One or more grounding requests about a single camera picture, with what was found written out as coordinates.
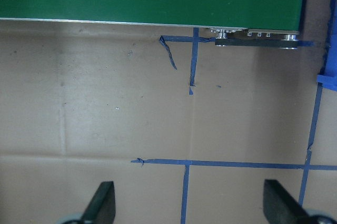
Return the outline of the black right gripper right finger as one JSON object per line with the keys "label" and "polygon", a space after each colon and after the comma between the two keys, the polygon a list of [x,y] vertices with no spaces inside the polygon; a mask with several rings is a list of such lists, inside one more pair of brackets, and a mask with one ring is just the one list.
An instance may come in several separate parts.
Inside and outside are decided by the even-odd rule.
{"label": "black right gripper right finger", "polygon": [[271,224],[319,223],[277,181],[266,179],[263,187],[263,213]]}

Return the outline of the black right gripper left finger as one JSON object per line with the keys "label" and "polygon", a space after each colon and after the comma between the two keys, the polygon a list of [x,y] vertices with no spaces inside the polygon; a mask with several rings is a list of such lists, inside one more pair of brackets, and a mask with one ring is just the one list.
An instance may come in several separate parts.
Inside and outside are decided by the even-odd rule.
{"label": "black right gripper left finger", "polygon": [[115,190],[113,181],[101,182],[88,206],[83,212],[80,223],[114,223],[116,215]]}

